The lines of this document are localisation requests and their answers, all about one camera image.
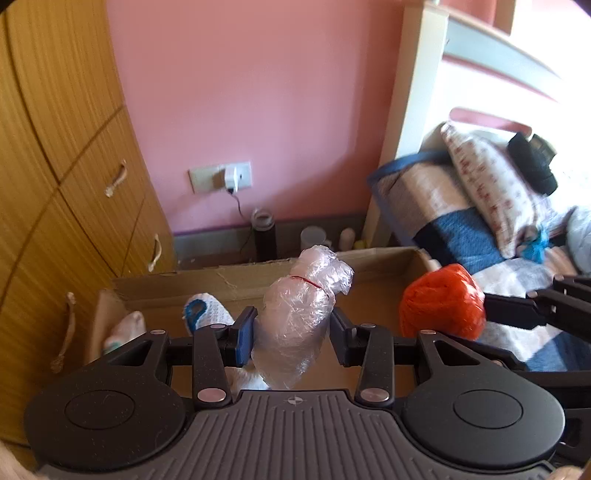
black thermos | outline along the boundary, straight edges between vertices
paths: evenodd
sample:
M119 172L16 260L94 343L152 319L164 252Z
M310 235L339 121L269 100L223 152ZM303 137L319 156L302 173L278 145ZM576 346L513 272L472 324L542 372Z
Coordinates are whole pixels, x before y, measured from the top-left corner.
M255 233L256 261L277 260L277 239L273 215L266 210L256 209L252 212L251 224Z

power plug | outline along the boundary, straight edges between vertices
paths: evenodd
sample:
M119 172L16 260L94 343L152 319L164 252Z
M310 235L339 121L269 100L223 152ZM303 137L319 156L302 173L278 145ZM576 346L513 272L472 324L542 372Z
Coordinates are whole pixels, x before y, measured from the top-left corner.
M240 177L238 176L238 169L236 167L229 167L224 170L224 186L229 193L234 194L238 191L239 180Z

blue strap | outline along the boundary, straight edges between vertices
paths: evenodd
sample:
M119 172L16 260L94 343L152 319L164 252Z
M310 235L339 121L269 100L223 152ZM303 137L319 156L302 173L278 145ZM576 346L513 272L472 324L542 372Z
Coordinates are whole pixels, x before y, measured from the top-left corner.
M420 162L448 164L452 162L452 158L449 156L449 152L447 150L425 150L412 155L406 155L405 157L400 157L396 160L392 160L371 173L367 179L369 188L371 189L372 195L378 204L380 212L382 213L388 226L390 227L390 230L392 230L392 233L400 243L401 247L418 248L417 244L413 241L409 234L406 233L404 228L400 225L392 213L392 209L390 208L387 199L384 198L382 193L379 191L378 182L387 175L402 171L405 168Z

red string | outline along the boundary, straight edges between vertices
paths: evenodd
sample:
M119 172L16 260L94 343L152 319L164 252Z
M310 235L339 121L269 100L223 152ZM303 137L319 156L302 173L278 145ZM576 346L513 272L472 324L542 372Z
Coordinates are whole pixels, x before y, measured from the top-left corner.
M308 279L307 279L307 278L305 278L305 277L300 277L299 275L290 275L290 278L299 278L300 280L303 280L303 281L305 281L306 283L309 283L310 285L312 285L312 286L314 286L314 287L316 287L316 288L319 288L319 289L321 289L321 290L322 290L324 293L326 293L326 290L325 290L325 289L323 289L323 288L322 288L320 285L318 285L317 283L314 283L314 282L313 282L313 281L311 281L311 280L308 280Z

plastic wrap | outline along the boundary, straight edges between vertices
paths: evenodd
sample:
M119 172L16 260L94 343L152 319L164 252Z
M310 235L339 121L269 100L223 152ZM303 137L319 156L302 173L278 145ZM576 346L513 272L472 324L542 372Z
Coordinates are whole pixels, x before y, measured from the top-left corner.
M271 388L291 388L314 363L335 295L347 294L352 278L350 266L316 245L301 253L288 277L269 287L255 321L252 359Z
M411 338L431 329L476 340L486 324L484 293L459 264L411 283L402 295L399 314L401 333Z

